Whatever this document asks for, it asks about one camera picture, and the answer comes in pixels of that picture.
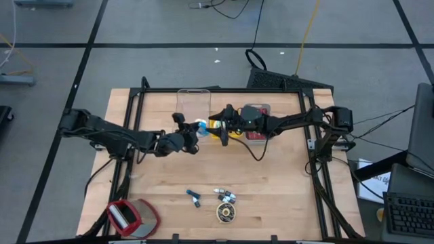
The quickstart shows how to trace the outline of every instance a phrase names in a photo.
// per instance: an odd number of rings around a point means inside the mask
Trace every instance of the floor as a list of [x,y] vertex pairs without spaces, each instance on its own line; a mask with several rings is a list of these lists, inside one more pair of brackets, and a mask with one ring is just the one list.
[[[0,222],[2,243],[17,241],[39,176],[50,161],[48,152],[65,104],[73,102],[74,108],[104,116],[110,90],[137,87],[143,75],[151,87],[246,86],[250,66],[244,50],[254,38],[261,1],[251,0],[236,20],[212,9],[189,9],[189,2],[75,0],[70,9],[17,8],[17,47],[35,64],[37,84],[0,85],[0,104],[12,106],[16,114],[0,146],[0,195],[7,199],[0,201],[0,218],[7,220]],[[219,7],[235,15],[243,3],[227,1]],[[402,6],[414,37],[410,38],[395,3]],[[315,0],[265,1],[258,47],[276,45],[255,50],[269,70],[294,73],[297,43],[314,4]],[[335,102],[352,109],[355,121],[412,105],[416,86],[430,78],[434,82],[431,67],[421,62],[425,56],[434,62],[433,8],[430,0],[322,1],[308,38],[316,44],[305,49],[299,76],[333,85]],[[102,19],[93,36],[98,12]],[[9,1],[0,2],[0,22],[0,33],[11,39]],[[93,43],[94,48],[86,49]],[[0,44],[0,60],[6,47]],[[22,68],[26,64],[14,55],[2,73]],[[68,98],[70,91],[76,96]],[[406,148],[411,118],[411,112],[405,113],[367,139]],[[354,134],[377,123],[357,125]],[[377,161],[394,153],[359,142],[348,155]],[[19,240],[75,236],[94,154],[83,140],[60,142],[33,224]],[[378,206],[362,200],[359,206],[368,238],[377,239]]]

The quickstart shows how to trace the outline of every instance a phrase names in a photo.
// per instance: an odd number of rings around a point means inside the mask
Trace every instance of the wooden table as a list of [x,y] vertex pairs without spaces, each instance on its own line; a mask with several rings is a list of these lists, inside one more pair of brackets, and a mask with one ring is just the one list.
[[[113,89],[105,119],[123,124],[129,89]],[[314,89],[315,103],[320,107],[333,105],[328,89]],[[300,113],[297,94],[230,94],[213,93],[211,113],[218,113],[226,104],[234,108],[247,103],[271,105],[271,114],[282,117]],[[172,131],[171,114],[176,110],[176,94],[146,93],[140,130]],[[132,113],[133,127],[135,113]],[[263,146],[251,146],[260,155]],[[346,160],[343,152],[334,157]],[[105,151],[97,152],[93,171],[108,159]],[[320,240],[321,233],[315,205],[312,179],[304,172],[308,161],[303,128],[283,132],[270,140],[267,153],[255,161],[239,143],[230,140],[222,147],[219,140],[200,143],[196,155],[172,153],[168,157],[146,156],[134,164],[130,199],[145,199],[161,216],[161,226],[150,239]],[[109,165],[89,185],[77,234],[82,234],[106,207],[115,164]],[[330,178],[336,206],[361,235],[364,235],[360,212],[349,168],[340,161],[329,163]],[[225,188],[237,195],[237,217],[233,223],[219,224],[216,208],[221,203],[214,188]],[[191,189],[201,194],[201,207],[193,205]],[[328,234],[333,236],[330,213],[324,204]]]

